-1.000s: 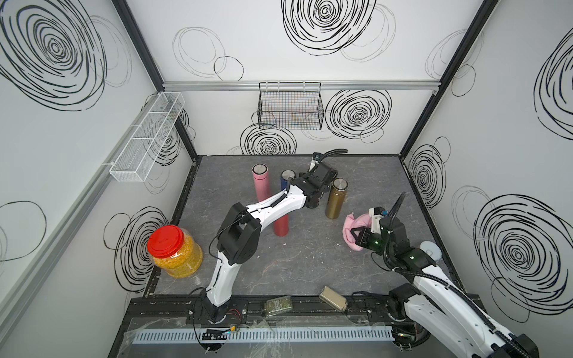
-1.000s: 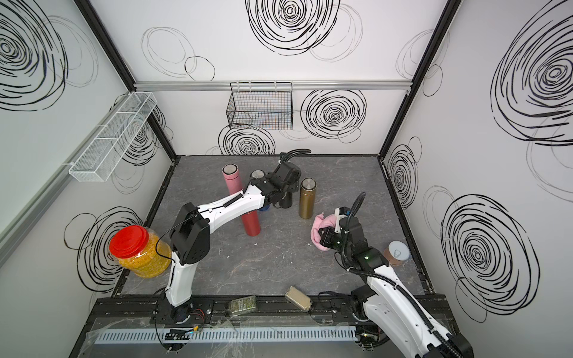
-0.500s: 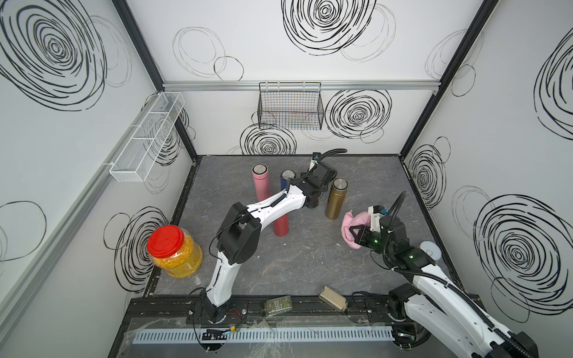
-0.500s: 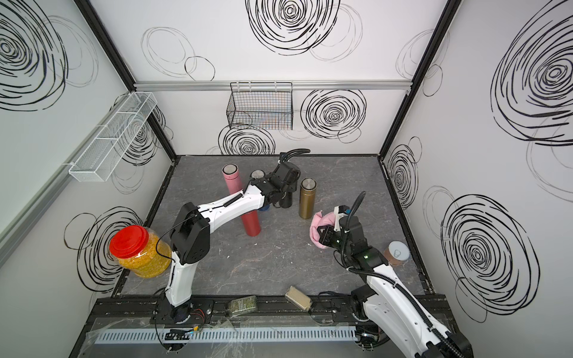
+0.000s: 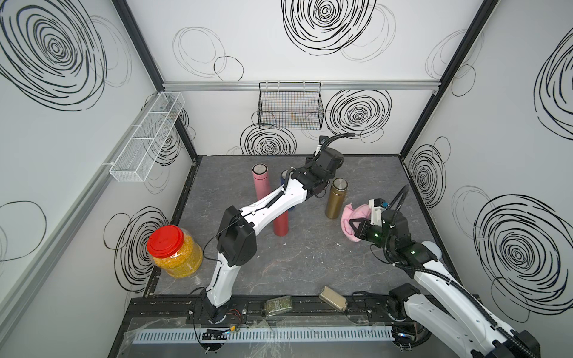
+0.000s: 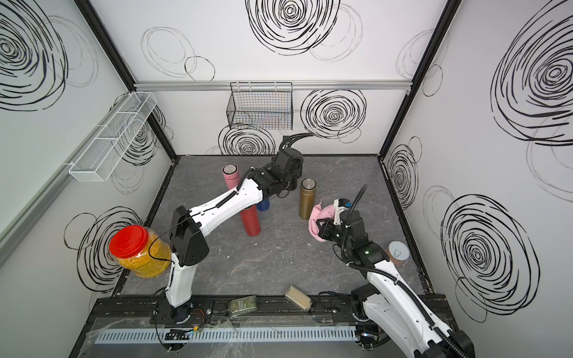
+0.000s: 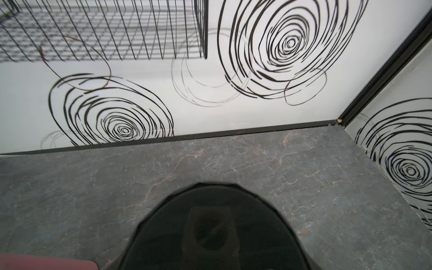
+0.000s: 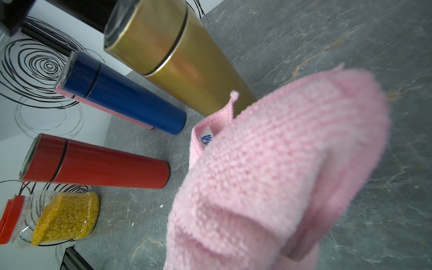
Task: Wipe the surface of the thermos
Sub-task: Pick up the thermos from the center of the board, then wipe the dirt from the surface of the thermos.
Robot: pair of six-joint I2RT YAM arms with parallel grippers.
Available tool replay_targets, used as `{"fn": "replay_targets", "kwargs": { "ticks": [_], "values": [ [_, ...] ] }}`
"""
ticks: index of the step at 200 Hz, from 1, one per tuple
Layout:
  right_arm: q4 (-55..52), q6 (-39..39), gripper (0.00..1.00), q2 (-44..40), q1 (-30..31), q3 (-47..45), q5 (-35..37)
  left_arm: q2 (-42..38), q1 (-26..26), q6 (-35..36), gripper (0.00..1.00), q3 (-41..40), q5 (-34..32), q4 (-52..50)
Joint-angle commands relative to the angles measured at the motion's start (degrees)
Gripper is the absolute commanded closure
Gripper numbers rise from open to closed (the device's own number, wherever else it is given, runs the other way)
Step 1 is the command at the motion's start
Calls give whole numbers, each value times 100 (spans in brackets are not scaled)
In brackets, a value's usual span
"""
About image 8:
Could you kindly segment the red thermos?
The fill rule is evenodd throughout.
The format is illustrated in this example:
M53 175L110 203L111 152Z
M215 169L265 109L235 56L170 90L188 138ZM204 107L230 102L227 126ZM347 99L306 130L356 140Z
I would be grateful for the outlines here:
M168 162L47 134L39 134L25 157L22 181L162 189Z

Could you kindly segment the pink microfiber cloth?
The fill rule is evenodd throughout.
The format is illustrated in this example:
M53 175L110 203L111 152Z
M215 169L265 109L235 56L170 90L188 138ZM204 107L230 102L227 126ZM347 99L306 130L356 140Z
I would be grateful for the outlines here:
M191 131L164 267L313 270L385 151L387 97L372 73L340 65L234 115L239 99L233 91Z

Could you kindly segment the pink thermos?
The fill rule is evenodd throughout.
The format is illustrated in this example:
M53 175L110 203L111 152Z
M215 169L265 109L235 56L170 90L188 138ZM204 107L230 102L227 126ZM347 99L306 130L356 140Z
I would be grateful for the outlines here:
M107 108L102 107L102 106L100 106L100 105L97 105L97 104L95 104L95 103L93 103L93 102L91 102L91 101L88 101L88 100L86 100L86 99L83 99L83 98L81 98L81 97L78 97L78 96L76 96L76 95L73 95L73 94L71 94L71 93L68 93L68 92L64 91L60 86L57 86L57 87L55 88L55 92L58 93L58 94L61 94L61 95L65 96L65 97L67 97L67 98L69 98L69 99L71 99L71 100L74 100L74 101L77 101L77 102L83 103L83 104L88 105L88 106L90 106L90 107L93 107L93 108L95 108L95 109L99 109L99 110L101 110L101 111L103 111L103 112L105 112L105 113L111 114L111 115L116 116L116 117L118 117L118 118L120 118L120 119L123 119L123 120L127 120L127 121L129 121L129 122L131 122L131 123L137 124L137 125L139 125L139 126L141 126L141 127L144 127L144 128L146 128L146 129L153 129L153 128L154 128L153 126L149 126L149 125L147 125L147 124L145 124L145 123L142 123L142 122L140 122L140 121L134 120L134 119L132 119L132 118L130 118L130 117L127 117L127 116L125 116L125 115L119 114L118 112L115 112L115 111L113 111L113 110L107 109Z

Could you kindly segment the blue thermos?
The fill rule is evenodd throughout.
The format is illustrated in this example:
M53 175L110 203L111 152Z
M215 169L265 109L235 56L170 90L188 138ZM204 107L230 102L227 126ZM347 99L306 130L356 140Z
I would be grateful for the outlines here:
M184 111L82 51L70 54L57 86L173 135L186 123Z

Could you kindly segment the gold thermos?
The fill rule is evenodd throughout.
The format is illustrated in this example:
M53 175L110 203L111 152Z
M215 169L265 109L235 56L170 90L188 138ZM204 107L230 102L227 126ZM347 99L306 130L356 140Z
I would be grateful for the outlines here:
M238 93L234 113L256 97L185 1L118 1L104 49L203 116Z

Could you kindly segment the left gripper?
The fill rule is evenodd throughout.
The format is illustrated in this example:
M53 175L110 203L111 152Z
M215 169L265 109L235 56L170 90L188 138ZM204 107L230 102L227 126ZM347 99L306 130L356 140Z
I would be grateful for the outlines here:
M11 37L18 31L35 0L1 0L1 31Z

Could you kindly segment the black thermos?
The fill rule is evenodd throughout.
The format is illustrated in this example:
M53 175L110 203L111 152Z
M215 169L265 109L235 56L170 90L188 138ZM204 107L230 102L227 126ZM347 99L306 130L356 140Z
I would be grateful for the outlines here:
M47 0L93 29L104 33L117 0Z

